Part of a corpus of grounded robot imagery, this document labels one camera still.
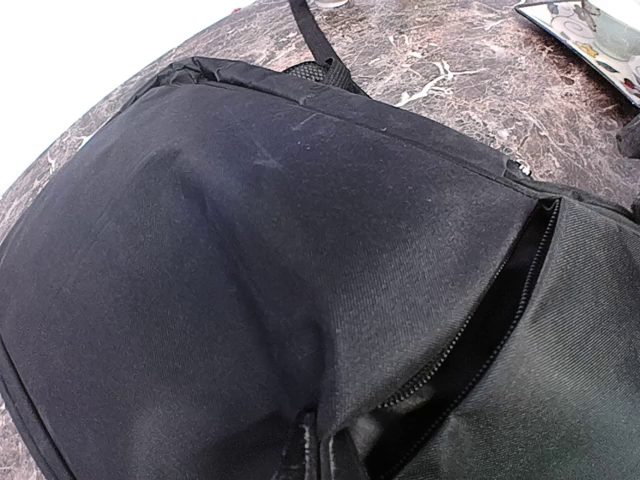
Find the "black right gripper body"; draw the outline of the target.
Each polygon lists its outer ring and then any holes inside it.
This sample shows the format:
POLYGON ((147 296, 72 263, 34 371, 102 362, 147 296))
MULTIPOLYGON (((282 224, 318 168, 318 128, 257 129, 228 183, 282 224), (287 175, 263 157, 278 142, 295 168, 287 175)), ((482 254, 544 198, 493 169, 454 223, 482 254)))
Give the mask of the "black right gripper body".
POLYGON ((620 154, 626 158, 640 158, 640 115, 636 115, 616 133, 620 154))

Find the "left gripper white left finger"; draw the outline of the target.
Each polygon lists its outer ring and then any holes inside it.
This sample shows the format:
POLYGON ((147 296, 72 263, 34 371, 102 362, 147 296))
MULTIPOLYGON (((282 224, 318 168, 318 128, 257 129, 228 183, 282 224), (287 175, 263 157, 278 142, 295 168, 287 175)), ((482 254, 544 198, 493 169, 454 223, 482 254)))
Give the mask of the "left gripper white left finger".
POLYGON ((296 419, 287 448, 287 478, 312 480, 319 478, 319 445, 316 414, 302 412, 296 419))

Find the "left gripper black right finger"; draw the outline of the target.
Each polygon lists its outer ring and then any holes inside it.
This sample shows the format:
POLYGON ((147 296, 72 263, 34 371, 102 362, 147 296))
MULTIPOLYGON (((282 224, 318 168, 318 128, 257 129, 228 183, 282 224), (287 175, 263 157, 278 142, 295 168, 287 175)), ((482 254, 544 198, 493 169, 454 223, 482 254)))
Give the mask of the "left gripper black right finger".
POLYGON ((323 440, 320 447, 322 480, 368 480, 366 468, 348 430, 323 440))

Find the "black student bag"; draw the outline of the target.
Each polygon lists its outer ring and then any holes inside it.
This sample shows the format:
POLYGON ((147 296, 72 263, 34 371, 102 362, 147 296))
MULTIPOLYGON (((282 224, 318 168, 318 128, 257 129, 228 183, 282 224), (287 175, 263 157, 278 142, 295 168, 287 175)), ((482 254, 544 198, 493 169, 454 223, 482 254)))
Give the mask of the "black student bag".
POLYGON ((313 60, 170 64, 1 245, 1 394, 49 479, 635 479, 639 212, 313 60))

